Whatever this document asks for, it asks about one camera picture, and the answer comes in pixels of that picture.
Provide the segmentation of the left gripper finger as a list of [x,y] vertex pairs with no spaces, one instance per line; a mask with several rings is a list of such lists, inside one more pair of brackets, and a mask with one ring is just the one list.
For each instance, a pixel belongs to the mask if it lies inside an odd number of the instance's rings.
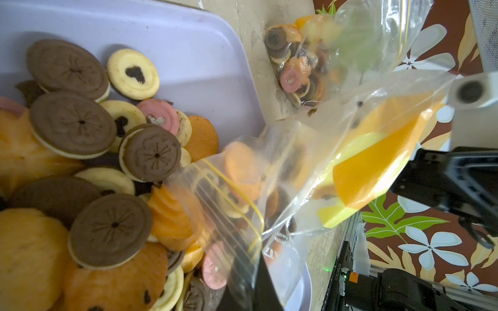
[[271,310],[284,311],[274,285],[267,264],[263,257],[259,260],[258,275],[255,281],[255,292],[252,296],[250,306],[242,306],[236,301],[229,290],[226,290],[217,310],[243,311],[243,310]]

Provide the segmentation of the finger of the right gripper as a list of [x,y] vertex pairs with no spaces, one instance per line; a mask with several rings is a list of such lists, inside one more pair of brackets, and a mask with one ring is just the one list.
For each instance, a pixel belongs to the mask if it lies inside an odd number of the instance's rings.
[[493,236],[497,236],[497,211],[488,210],[488,206],[473,206],[456,196],[443,194],[439,202],[439,208],[445,213],[458,216],[459,225],[464,228],[469,235],[486,249],[494,249],[497,244],[482,231],[475,229],[474,225],[479,225]]
[[497,150],[420,149],[390,192],[465,218],[497,217]]

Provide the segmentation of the clear bag of donuts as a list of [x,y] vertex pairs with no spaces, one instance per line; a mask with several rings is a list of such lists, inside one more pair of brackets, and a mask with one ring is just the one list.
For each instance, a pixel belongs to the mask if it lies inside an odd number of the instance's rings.
[[[436,70],[388,73],[258,137],[239,137],[166,180],[238,303],[250,306],[259,260],[290,221],[293,242],[301,242],[387,192],[454,79]],[[306,257],[292,251],[265,260],[282,306]]]

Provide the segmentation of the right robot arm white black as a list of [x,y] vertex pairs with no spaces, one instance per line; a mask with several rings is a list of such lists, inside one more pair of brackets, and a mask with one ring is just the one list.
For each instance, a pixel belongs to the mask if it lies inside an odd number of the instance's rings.
[[[497,243],[497,150],[459,146],[451,152],[420,149],[390,192],[445,213],[487,250]],[[465,310],[429,282],[390,268],[372,277],[352,269],[350,243],[342,245],[324,310]]]

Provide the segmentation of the pile of poured cookies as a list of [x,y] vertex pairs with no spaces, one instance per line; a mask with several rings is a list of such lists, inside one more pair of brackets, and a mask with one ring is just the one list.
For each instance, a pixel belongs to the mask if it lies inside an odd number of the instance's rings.
[[167,178],[215,155],[144,54],[35,41],[1,99],[2,310],[215,310],[226,288]]

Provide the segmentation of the clear bag of cookies back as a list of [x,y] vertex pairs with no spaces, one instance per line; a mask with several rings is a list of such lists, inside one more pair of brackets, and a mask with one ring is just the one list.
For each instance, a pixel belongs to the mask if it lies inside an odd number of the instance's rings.
[[414,44],[432,1],[346,1],[266,29],[278,84],[297,108],[393,71]]

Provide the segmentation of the white mesh basket right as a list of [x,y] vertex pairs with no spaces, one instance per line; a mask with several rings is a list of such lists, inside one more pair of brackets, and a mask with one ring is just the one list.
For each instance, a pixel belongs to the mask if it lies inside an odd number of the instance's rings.
[[469,0],[484,71],[497,71],[497,0]]

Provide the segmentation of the lavender plastic tray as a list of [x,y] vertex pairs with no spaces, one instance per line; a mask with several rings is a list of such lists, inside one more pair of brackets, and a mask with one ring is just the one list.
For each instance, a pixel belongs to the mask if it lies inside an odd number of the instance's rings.
[[156,98],[214,125],[215,155],[263,128],[243,45],[215,14],[158,1],[2,1],[1,98],[25,105],[17,85],[32,79],[26,53],[42,39],[77,44],[101,63],[119,49],[144,54],[159,72]]

